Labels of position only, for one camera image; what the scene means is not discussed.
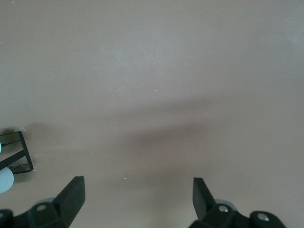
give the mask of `metal screw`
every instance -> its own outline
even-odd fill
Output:
[[[225,213],[228,212],[228,208],[227,208],[225,205],[220,205],[220,206],[218,207],[218,209],[219,209],[221,212],[225,212]]]
[[[40,205],[39,207],[37,207],[37,211],[42,211],[42,210],[44,210],[45,208],[47,208],[46,207],[46,205]]]
[[[260,220],[264,221],[264,222],[268,222],[268,221],[269,221],[269,218],[268,218],[268,216],[267,216],[266,214],[258,213],[257,217],[258,217]]]

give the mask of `white round object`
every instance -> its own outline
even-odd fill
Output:
[[[0,170],[0,194],[9,190],[13,185],[13,183],[14,183],[13,172],[7,167]]]

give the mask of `gray floor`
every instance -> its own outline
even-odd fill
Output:
[[[192,179],[304,224],[304,3],[1,0],[0,128],[37,171],[22,213],[85,176],[73,228],[186,228]]]

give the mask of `black mechanical part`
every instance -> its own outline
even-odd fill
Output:
[[[85,199],[85,179],[74,177],[51,203],[36,204],[16,217],[11,210],[0,210],[0,228],[68,228]]]
[[[7,134],[0,135],[0,137],[9,137],[9,136],[17,136],[18,140],[13,140],[13,141],[9,141],[6,143],[2,143],[1,146],[4,147],[4,146],[10,145],[12,143],[21,142],[23,150],[4,159],[3,161],[0,161],[0,170],[4,169],[5,167],[9,167],[13,174],[31,172],[34,169],[34,167],[33,167],[33,163],[30,158],[30,155],[29,155],[29,150],[25,143],[22,132],[14,132],[14,133],[7,133]],[[12,166],[12,164],[14,162],[20,160],[23,157],[26,157],[27,163],[21,164],[18,166]]]
[[[202,178],[193,180],[192,199],[199,220],[189,228],[286,228],[269,212],[254,211],[247,218],[226,204],[217,204]]]

